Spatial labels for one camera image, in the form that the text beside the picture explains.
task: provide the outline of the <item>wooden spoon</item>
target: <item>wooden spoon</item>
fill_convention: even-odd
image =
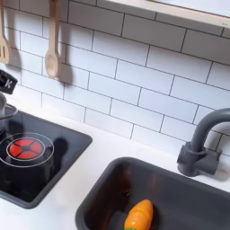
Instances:
[[[0,0],[0,62],[9,64],[11,46],[4,35],[4,0]]]
[[[49,0],[49,49],[45,57],[46,70],[51,78],[60,72],[60,55],[58,54],[58,15],[59,0]]]

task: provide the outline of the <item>faucet spout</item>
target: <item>faucet spout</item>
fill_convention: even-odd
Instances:
[[[198,124],[190,142],[190,149],[194,152],[202,151],[209,131],[215,125],[228,121],[230,121],[230,108],[209,113]]]
[[[200,173],[215,174],[221,152],[212,155],[204,147],[208,132],[217,124],[230,121],[230,108],[209,113],[198,124],[193,138],[181,148],[178,170],[189,177]]]

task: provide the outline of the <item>orange carrot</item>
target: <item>orange carrot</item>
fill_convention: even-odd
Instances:
[[[128,213],[125,230],[149,230],[154,215],[153,204],[145,199],[136,204]]]

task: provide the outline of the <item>white countertop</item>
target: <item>white countertop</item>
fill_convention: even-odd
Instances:
[[[29,108],[20,106],[18,102],[10,101],[10,103],[17,105],[21,111],[31,113]],[[1,229],[76,230],[77,208],[107,165],[122,156],[135,157],[172,172],[178,172],[177,157],[174,155],[45,111],[32,110],[31,114],[88,134],[93,138],[93,142],[36,208],[26,210],[0,199]],[[201,175],[195,180],[230,192],[229,177],[228,162],[221,164],[215,179]]]

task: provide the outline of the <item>gray sink basin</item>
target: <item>gray sink basin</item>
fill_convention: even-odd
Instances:
[[[134,158],[109,164],[76,211],[79,230],[122,230],[142,199],[154,203],[151,230],[229,230],[230,194]]]

